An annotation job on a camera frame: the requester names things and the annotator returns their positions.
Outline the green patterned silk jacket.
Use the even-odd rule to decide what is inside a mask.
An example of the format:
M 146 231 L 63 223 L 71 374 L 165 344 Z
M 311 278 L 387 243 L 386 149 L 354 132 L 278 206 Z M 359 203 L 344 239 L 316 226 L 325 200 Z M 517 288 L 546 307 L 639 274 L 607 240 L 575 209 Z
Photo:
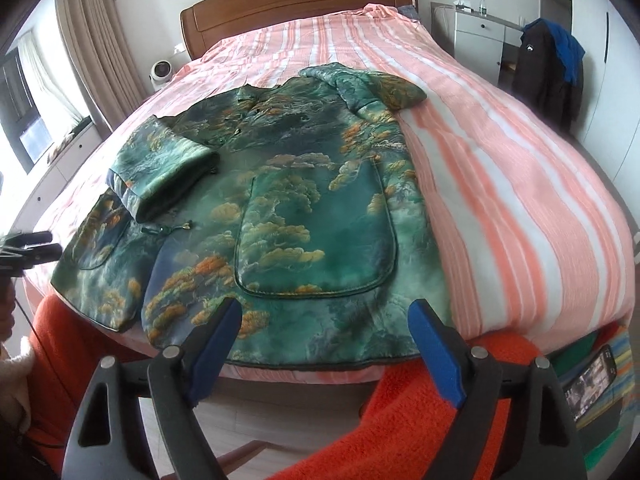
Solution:
M 51 284 L 66 304 L 155 348 L 226 299 L 228 355 L 264 370 L 358 370 L 413 358 L 408 309 L 449 307 L 397 114 L 404 78 L 338 63 L 246 84 L 126 137 Z

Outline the black smartphone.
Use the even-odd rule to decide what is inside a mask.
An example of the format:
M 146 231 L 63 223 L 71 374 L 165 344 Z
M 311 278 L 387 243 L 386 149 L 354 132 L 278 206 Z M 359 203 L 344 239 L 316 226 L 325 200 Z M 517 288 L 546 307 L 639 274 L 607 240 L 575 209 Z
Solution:
M 564 396 L 574 422 L 578 422 L 604 395 L 617 377 L 611 346 L 605 344 L 588 365 L 564 387 Z

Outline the colourful striped bag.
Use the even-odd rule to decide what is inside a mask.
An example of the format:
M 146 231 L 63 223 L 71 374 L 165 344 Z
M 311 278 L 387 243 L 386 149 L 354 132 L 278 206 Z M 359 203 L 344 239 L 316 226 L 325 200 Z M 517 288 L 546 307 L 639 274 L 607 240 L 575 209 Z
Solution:
M 615 469 L 630 447 L 632 423 L 639 414 L 629 332 L 622 324 L 611 323 L 548 355 L 566 386 L 605 346 L 612 350 L 616 377 L 576 422 L 586 469 L 593 478 Z

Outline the white low drawer cabinet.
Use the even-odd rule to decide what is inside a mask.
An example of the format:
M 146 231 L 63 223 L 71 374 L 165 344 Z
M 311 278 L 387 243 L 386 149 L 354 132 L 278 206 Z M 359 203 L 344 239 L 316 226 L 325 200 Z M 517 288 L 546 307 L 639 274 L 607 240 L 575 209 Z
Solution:
M 21 182 L 10 188 L 8 194 L 1 195 L 1 231 L 30 232 L 101 143 L 102 138 L 92 122 L 53 162 L 47 162 L 43 157 Z

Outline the orange fleece blanket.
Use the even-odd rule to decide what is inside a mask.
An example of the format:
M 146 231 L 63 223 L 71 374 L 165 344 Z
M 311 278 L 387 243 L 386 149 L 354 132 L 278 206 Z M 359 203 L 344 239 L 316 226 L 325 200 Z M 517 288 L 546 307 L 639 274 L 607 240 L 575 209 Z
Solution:
M 96 364 L 107 354 L 138 354 L 82 320 L 57 296 L 41 301 L 29 341 L 36 354 L 28 378 L 32 426 L 27 434 L 55 472 Z M 288 468 L 279 479 L 420 479 L 454 421 L 424 364 L 391 366 L 376 386 L 359 426 Z

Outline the pink striped bed sheet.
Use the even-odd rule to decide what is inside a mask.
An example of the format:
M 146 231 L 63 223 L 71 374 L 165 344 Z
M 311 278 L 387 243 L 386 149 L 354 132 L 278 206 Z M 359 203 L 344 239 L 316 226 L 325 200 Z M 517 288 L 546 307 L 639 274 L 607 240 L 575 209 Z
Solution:
M 88 159 L 80 195 L 52 231 L 64 250 L 105 191 L 126 137 L 249 84 L 271 88 L 338 63 L 420 87 L 397 114 L 438 246 L 449 307 L 465 339 L 514 330 L 545 352 L 634 310 L 634 257 L 624 214 L 588 162 L 524 104 L 467 70 L 420 24 L 369 4 L 220 40 L 184 66 Z

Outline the small white fan heater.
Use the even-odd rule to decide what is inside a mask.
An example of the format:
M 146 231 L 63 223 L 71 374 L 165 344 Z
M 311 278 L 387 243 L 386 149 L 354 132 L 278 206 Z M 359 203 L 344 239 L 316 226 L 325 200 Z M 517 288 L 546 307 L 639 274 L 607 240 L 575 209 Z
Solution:
M 160 90 L 171 81 L 172 76 L 174 76 L 174 69 L 172 68 L 171 62 L 168 60 L 158 60 L 150 69 L 149 78 L 152 88 L 155 91 Z

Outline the beige curtain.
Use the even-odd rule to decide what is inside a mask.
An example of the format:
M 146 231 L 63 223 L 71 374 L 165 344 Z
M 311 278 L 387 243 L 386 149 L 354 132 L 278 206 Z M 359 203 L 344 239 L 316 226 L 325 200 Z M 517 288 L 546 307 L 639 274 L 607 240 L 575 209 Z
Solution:
M 55 11 L 63 44 L 91 104 L 108 128 L 117 129 L 146 93 L 115 0 L 55 0 Z

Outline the white wardrobe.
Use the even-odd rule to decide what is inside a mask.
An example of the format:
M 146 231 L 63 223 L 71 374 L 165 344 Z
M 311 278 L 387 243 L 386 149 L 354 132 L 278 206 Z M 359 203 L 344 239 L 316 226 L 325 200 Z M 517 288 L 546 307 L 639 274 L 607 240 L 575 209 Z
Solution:
M 630 209 L 639 207 L 639 45 L 610 0 L 570 0 L 585 49 L 575 136 Z

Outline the dark jacket on chair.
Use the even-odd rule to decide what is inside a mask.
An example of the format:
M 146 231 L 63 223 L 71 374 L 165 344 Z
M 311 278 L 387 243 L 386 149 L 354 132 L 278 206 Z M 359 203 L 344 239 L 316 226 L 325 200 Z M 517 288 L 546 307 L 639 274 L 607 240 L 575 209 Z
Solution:
M 512 92 L 549 127 L 568 136 L 582 106 L 584 66 L 576 86 L 566 82 L 547 27 L 535 27 L 522 32 Z

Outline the blue garment on chair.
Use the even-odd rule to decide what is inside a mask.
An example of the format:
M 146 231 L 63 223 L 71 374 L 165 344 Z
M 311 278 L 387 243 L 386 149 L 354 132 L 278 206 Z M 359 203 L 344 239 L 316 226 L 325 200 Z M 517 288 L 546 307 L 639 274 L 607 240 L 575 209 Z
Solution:
M 573 86 L 578 84 L 580 66 L 585 56 L 585 50 L 577 39 L 561 25 L 537 18 L 535 21 L 526 24 L 523 32 L 529 32 L 535 27 L 544 25 L 547 27 L 555 45 L 555 55 L 564 67 L 564 80 Z

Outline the white bedside cabinet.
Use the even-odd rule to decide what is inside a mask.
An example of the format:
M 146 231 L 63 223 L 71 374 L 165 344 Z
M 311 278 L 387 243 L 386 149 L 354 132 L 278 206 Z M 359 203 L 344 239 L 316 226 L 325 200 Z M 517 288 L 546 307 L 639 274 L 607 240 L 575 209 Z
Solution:
M 496 87 L 513 79 L 522 28 L 452 4 L 431 4 L 432 36 L 461 65 Z

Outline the window with dark frame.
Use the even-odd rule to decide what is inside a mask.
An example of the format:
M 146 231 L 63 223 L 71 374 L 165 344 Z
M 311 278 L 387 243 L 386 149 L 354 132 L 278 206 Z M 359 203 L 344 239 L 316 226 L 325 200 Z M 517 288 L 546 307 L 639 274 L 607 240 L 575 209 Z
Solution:
M 62 148 L 91 117 L 59 34 L 46 55 L 34 32 L 1 58 L 1 129 L 25 172 Z

